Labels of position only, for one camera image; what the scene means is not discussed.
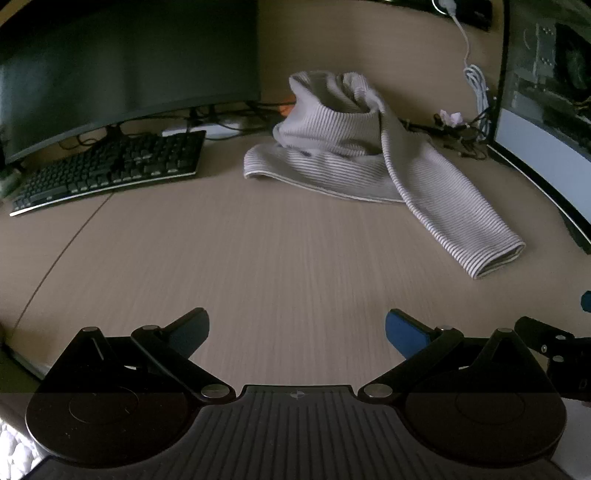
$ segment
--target orange object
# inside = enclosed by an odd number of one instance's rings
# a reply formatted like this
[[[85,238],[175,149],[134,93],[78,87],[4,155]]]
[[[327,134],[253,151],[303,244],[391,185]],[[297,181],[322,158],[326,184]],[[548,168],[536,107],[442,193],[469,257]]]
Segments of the orange object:
[[[285,99],[285,103],[293,103],[296,101],[296,96],[295,95],[290,95],[288,98]],[[282,116],[287,116],[291,113],[291,111],[294,109],[294,105],[281,105],[279,107],[279,113]]]

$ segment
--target white fabric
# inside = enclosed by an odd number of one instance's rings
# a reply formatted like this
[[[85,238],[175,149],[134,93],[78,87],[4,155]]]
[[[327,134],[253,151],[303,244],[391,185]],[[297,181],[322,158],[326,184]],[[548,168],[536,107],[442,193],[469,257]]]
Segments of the white fabric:
[[[32,441],[0,419],[0,480],[18,480],[41,458]]]
[[[523,240],[421,134],[407,132],[359,73],[290,77],[294,109],[277,145],[251,148],[246,178],[265,175],[334,196],[405,202],[472,278],[514,260]]]

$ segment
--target white cable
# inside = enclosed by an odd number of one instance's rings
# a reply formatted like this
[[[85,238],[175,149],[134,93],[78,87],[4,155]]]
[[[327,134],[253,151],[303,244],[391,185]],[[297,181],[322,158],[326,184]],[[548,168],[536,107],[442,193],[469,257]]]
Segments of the white cable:
[[[433,4],[433,6],[435,7],[435,10],[437,10],[439,13],[441,13],[442,15],[447,15],[447,13],[445,13],[443,10],[441,10],[441,8],[439,8],[437,6],[437,2],[436,0],[431,0],[431,3]]]
[[[476,110],[478,115],[481,115],[482,112],[489,108],[488,97],[486,95],[488,90],[486,87],[486,79],[482,73],[482,70],[477,65],[468,65],[468,59],[470,58],[470,40],[468,39],[466,30],[464,30],[462,24],[457,20],[455,1],[439,0],[439,4],[441,7],[447,10],[449,16],[460,29],[460,32],[462,33],[462,36],[466,42],[466,55],[464,56],[464,76],[466,77],[468,85],[470,85],[472,90],[474,90],[474,94],[476,95]],[[478,121],[477,126],[482,131],[482,133],[479,135],[479,139],[484,140],[488,136],[490,130],[489,121],[486,116]]]

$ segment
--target computer screen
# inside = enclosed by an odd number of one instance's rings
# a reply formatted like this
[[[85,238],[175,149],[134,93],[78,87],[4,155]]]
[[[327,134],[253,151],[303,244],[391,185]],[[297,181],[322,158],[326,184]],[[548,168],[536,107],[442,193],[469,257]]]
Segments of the computer screen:
[[[95,128],[259,99],[256,0],[33,0],[0,28],[7,162]]]
[[[506,2],[494,144],[591,242],[591,2]]]

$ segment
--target ribbed black plate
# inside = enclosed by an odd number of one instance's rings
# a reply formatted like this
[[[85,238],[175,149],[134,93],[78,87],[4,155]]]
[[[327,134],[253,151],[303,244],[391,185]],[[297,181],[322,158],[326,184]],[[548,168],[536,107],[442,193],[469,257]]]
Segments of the ribbed black plate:
[[[487,470],[437,456],[387,406],[349,387],[247,387],[240,399],[201,410],[187,434],[159,455],[116,469],[45,460],[31,480],[567,480],[538,460]]]

